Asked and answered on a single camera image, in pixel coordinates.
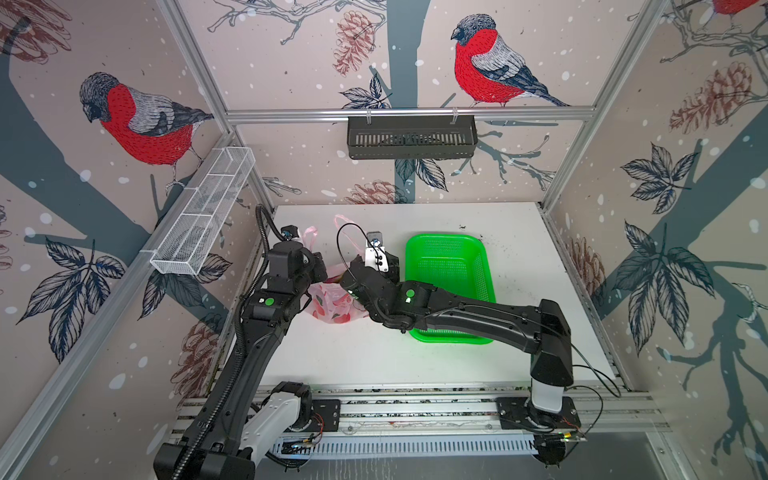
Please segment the pink plastic fruit bag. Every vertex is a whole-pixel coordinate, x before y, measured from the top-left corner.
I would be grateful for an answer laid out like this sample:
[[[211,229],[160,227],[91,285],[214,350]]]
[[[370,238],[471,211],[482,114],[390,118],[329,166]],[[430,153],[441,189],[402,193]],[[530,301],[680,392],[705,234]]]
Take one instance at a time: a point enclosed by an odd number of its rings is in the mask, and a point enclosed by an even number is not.
[[[334,217],[334,225],[337,228],[348,222],[352,220],[343,215],[337,214]],[[314,247],[317,236],[318,229],[315,226],[305,229],[301,236],[303,245],[313,253],[319,253]],[[345,270],[343,263],[327,266],[328,279],[309,287],[310,303],[306,310],[315,319],[327,324],[346,324],[368,316],[362,305],[340,286],[339,282]]]

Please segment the green plastic basket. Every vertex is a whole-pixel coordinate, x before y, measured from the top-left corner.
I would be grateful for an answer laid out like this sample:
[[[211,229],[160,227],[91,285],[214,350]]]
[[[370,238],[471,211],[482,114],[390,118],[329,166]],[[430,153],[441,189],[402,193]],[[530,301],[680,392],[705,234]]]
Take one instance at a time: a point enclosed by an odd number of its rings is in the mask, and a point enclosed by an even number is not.
[[[443,288],[459,296],[495,302],[485,246],[463,234],[419,234],[405,247],[405,279]]]

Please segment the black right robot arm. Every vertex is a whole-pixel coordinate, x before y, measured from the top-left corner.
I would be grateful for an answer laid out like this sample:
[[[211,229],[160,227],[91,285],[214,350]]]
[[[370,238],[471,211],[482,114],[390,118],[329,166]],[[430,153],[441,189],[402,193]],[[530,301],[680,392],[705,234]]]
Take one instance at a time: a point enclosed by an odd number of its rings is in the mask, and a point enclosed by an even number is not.
[[[531,356],[530,404],[558,414],[574,383],[571,329],[558,303],[510,306],[462,297],[419,281],[397,282],[356,257],[340,285],[386,328],[449,330],[490,339]]]

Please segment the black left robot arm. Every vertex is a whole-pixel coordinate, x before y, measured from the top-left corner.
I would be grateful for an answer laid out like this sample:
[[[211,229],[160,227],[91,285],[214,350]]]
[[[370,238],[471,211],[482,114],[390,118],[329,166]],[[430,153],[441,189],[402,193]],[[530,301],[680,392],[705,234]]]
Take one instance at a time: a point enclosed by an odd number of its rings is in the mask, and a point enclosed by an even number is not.
[[[206,403],[177,443],[165,443],[159,479],[252,479],[276,437],[311,415],[307,386],[285,382],[266,406],[249,412],[272,356],[304,308],[309,287],[327,278],[322,256],[296,240],[276,243],[254,289],[241,302],[235,346]]]

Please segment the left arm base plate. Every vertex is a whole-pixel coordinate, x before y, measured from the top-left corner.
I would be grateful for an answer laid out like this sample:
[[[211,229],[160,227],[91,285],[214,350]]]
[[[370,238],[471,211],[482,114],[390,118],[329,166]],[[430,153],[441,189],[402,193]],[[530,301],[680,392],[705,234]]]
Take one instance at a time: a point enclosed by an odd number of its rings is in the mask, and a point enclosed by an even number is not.
[[[321,399],[312,401],[312,415],[308,424],[300,432],[320,433],[337,432],[341,416],[341,401]]]

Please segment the black hanging wall basket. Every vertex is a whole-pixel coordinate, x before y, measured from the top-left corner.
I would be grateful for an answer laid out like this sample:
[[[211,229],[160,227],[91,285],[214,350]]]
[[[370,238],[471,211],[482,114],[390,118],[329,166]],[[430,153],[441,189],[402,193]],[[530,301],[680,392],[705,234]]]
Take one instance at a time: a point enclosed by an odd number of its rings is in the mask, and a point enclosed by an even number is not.
[[[347,123],[353,160],[471,158],[477,144],[471,115],[351,117]]]

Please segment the aluminium rail frame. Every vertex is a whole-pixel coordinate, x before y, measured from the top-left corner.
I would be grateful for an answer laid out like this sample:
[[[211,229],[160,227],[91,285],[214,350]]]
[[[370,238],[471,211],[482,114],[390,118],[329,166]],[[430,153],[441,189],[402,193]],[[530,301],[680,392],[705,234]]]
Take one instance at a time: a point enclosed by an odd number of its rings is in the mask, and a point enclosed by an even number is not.
[[[670,430],[647,393],[618,396],[599,385],[567,391],[580,430],[537,434],[503,430],[495,399],[524,397],[509,388],[433,390],[319,390],[315,400],[338,399],[337,432],[287,430],[277,436],[272,456],[291,463],[321,460],[438,456],[537,455],[554,458],[580,442],[606,434],[661,434]]]

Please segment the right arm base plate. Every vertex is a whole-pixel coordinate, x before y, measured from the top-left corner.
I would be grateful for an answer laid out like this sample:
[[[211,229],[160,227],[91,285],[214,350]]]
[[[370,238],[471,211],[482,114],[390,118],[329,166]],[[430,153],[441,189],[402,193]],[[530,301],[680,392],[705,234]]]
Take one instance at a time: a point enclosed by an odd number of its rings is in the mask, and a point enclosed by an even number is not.
[[[498,397],[495,399],[503,430],[525,430],[548,434],[560,430],[580,430],[582,427],[575,404],[565,396],[558,413],[537,410],[528,397]]]

